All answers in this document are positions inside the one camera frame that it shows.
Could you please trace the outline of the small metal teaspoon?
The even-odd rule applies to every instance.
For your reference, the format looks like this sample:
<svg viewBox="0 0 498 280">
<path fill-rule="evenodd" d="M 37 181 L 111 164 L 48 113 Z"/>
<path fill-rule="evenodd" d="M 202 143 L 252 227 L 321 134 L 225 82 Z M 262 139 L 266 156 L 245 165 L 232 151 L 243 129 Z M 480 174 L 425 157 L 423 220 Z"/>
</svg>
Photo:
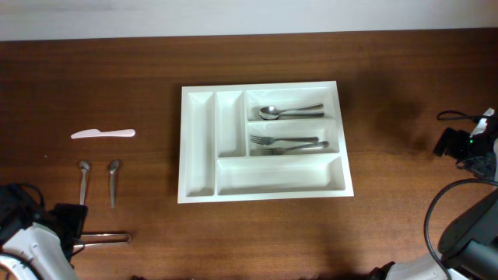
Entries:
<svg viewBox="0 0 498 280">
<path fill-rule="evenodd" d="M 119 159 L 115 159 L 110 163 L 108 167 L 108 172 L 110 174 L 110 179 L 109 179 L 110 206 L 112 208 L 114 208 L 116 205 L 116 175 L 120 167 L 120 162 L 121 161 Z"/>
<path fill-rule="evenodd" d="M 86 200 L 86 189 L 87 189 L 87 177 L 88 173 L 90 171 L 91 165 L 88 161 L 82 160 L 79 162 L 79 168 L 82 172 L 82 179 L 81 179 L 81 184 L 80 184 L 80 196 L 79 196 L 79 203 L 81 205 L 85 204 Z"/>
</svg>

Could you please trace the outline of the pink plastic knife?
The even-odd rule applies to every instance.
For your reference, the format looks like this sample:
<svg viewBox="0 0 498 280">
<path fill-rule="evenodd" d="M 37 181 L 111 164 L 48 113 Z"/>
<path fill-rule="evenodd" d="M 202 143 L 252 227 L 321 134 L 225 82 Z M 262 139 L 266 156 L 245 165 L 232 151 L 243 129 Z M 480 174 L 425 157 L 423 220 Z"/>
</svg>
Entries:
<svg viewBox="0 0 498 280">
<path fill-rule="evenodd" d="M 78 138 L 104 138 L 104 137 L 115 137 L 115 138 L 130 138 L 134 137 L 136 131 L 134 129 L 124 129 L 117 131 L 100 131 L 98 129 L 88 129 L 84 131 L 78 131 L 71 135 L 71 139 Z"/>
</svg>

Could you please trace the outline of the metal tablespoon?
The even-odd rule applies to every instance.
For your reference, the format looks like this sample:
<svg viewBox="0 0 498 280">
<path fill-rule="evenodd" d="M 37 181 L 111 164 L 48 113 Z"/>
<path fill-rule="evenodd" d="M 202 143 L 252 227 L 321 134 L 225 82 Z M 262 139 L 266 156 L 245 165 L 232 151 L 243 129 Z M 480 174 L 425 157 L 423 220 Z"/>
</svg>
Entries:
<svg viewBox="0 0 498 280">
<path fill-rule="evenodd" d="M 263 120 L 274 121 L 274 120 L 278 120 L 278 116 L 280 114 L 318 113 L 318 112 L 322 112 L 322 111 L 319 111 L 319 109 L 323 109 L 323 108 L 324 108 L 323 103 L 317 103 L 317 104 L 311 105 L 309 107 L 299 107 L 299 108 L 291 108 L 291 109 L 285 109 L 285 110 L 280 110 L 275 106 L 269 106 L 269 107 L 262 107 L 258 111 L 258 115 Z"/>
<path fill-rule="evenodd" d="M 300 119 L 300 118 L 316 118 L 323 117 L 324 112 L 309 113 L 309 114 L 280 114 L 278 119 Z"/>
</svg>

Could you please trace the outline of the metal fork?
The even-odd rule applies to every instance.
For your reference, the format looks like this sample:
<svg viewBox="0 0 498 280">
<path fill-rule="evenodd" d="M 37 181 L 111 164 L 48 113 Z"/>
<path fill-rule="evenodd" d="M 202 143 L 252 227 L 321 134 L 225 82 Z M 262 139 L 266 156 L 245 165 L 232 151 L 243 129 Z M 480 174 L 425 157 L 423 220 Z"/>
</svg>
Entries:
<svg viewBox="0 0 498 280">
<path fill-rule="evenodd" d="M 318 143 L 318 137 L 310 138 L 273 138 L 268 136 L 251 135 L 250 141 L 257 145 L 273 145 L 276 142 L 305 142 L 305 143 Z"/>
<path fill-rule="evenodd" d="M 268 148 L 268 149 L 262 149 L 261 154 L 263 156 L 281 156 L 285 155 L 288 152 L 294 152 L 294 151 L 310 151 L 310 150 L 322 150 L 327 147 L 329 147 L 330 143 L 327 141 L 323 142 L 317 142 L 317 143 L 312 143 L 312 144 L 306 144 L 306 145 L 298 145 L 298 146 L 293 146 L 289 148 Z"/>
</svg>

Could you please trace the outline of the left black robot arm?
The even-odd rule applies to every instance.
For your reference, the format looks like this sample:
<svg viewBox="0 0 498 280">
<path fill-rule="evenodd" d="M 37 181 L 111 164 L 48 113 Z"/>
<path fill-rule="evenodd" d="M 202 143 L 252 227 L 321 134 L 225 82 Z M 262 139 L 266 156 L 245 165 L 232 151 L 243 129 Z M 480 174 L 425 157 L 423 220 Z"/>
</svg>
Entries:
<svg viewBox="0 0 498 280">
<path fill-rule="evenodd" d="M 17 279 L 77 279 L 71 259 L 78 252 L 88 207 L 46 208 L 31 184 L 1 186 L 1 267 Z"/>
</svg>

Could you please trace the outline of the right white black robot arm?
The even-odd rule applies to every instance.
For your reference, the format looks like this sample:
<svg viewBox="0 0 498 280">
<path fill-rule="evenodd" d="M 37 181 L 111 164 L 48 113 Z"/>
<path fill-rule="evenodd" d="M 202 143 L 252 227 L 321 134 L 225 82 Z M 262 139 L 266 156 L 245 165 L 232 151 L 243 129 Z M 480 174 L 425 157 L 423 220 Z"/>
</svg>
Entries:
<svg viewBox="0 0 498 280">
<path fill-rule="evenodd" d="M 438 121 L 470 120 L 472 132 L 446 128 L 434 146 L 436 156 L 450 156 L 459 170 L 472 178 L 448 184 L 430 202 L 423 223 L 428 254 L 404 263 L 374 268 L 368 279 L 496 279 L 497 278 L 497 111 L 480 115 L 445 110 Z M 442 233 L 437 248 L 430 242 L 430 218 L 448 191 L 466 184 L 483 184 L 493 191 L 453 220 Z"/>
</svg>

